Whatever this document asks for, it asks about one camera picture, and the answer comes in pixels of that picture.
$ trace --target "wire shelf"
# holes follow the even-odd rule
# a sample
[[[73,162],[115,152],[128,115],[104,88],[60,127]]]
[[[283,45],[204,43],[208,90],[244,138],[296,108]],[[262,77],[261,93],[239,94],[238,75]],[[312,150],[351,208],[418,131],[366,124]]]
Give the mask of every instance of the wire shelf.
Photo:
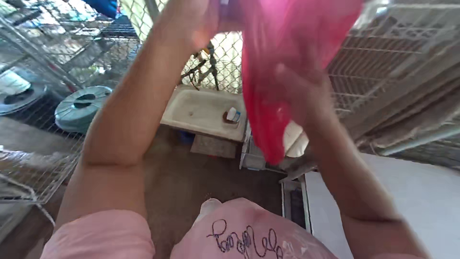
[[[342,117],[410,76],[428,57],[456,43],[460,5],[385,4],[365,28],[352,29],[328,66]]]

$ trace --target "hand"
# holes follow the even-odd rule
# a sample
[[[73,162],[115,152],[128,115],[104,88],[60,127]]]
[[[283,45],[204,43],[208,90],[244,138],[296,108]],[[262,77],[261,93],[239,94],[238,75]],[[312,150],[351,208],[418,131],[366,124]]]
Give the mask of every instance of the hand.
[[[222,6],[219,0],[170,0],[155,27],[196,52],[216,33],[242,29],[238,10],[237,0]]]
[[[337,120],[331,99],[331,83],[326,73],[316,65],[301,76],[279,64],[275,76],[283,86],[282,98],[290,105],[292,120],[306,131],[321,129]]]

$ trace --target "white sink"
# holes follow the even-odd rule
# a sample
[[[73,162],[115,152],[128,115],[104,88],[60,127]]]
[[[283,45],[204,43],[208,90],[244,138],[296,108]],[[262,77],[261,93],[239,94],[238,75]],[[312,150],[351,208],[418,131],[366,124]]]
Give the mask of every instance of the white sink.
[[[241,112],[237,124],[223,120],[224,112],[231,107]],[[246,124],[243,96],[203,88],[198,91],[187,85],[177,86],[161,124],[242,142]]]

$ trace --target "plastic bag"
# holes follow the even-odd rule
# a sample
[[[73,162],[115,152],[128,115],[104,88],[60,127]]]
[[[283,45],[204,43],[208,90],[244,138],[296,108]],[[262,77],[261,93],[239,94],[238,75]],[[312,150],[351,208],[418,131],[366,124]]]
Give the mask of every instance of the plastic bag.
[[[286,102],[264,98],[264,88],[278,87],[275,66],[308,67],[314,52],[325,68],[356,21],[361,0],[240,0],[243,32],[242,80],[247,116],[255,144],[265,160],[284,158],[283,133],[291,120]]]

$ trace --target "wire cage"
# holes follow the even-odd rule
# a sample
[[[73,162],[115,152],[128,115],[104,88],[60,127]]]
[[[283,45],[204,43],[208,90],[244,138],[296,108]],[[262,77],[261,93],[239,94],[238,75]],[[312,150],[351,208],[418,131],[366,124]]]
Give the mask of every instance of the wire cage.
[[[56,107],[79,89],[115,88],[166,2],[120,0],[121,15],[111,19],[82,0],[0,0],[0,77],[27,88],[12,93],[13,106],[2,95],[0,145],[22,153],[0,158],[0,202],[48,201],[74,169],[84,140],[56,125]],[[459,10],[454,1],[377,1],[328,66],[339,116],[355,114],[457,44]],[[240,94],[241,32],[218,34],[211,43],[217,76],[205,73],[198,87]],[[183,73],[199,63],[191,57]],[[210,62],[201,69],[209,71]],[[421,148],[418,154],[430,153]]]

